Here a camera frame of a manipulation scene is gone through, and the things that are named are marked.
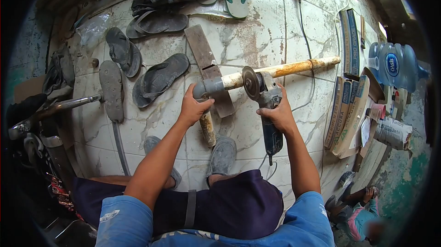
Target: plastic bag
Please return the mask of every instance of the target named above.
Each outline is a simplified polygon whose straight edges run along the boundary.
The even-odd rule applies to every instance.
[[[76,29],[80,35],[80,44],[87,54],[90,54],[95,47],[104,39],[110,27],[110,14],[102,14],[87,20]]]

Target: man's right hand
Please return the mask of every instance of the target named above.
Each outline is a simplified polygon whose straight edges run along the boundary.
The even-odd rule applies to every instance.
[[[278,83],[278,85],[282,88],[283,94],[279,105],[274,109],[259,108],[256,113],[263,117],[270,118],[278,130],[283,134],[287,134],[292,131],[293,127],[295,127],[295,121],[292,116],[291,106],[286,97],[286,90],[280,83]]]

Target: paper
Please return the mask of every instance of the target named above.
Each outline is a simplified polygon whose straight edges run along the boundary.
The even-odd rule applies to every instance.
[[[365,118],[361,125],[361,146],[365,146],[369,140],[371,118]]]

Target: man's left hand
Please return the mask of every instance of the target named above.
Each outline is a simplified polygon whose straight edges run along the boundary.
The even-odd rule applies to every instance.
[[[184,99],[182,99],[181,113],[178,117],[178,122],[185,124],[188,128],[199,121],[202,114],[214,103],[214,99],[209,99],[204,102],[196,101],[193,98],[193,89],[195,86],[195,83],[190,84],[185,92]]]

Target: rusty pipe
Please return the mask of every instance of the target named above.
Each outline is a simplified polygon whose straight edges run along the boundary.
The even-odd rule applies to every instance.
[[[316,70],[327,66],[333,66],[340,63],[340,57],[324,57],[320,59],[303,60],[288,64],[281,64],[265,68],[256,69],[255,72],[268,72],[273,78],[283,77],[289,74],[301,73],[304,71]],[[205,79],[199,82],[193,91],[193,97],[196,100],[207,98],[210,94],[222,90],[232,90],[243,86],[242,73],[233,73],[214,79]],[[207,141],[208,146],[216,145],[216,134],[212,123],[210,111],[204,112],[199,120]]]

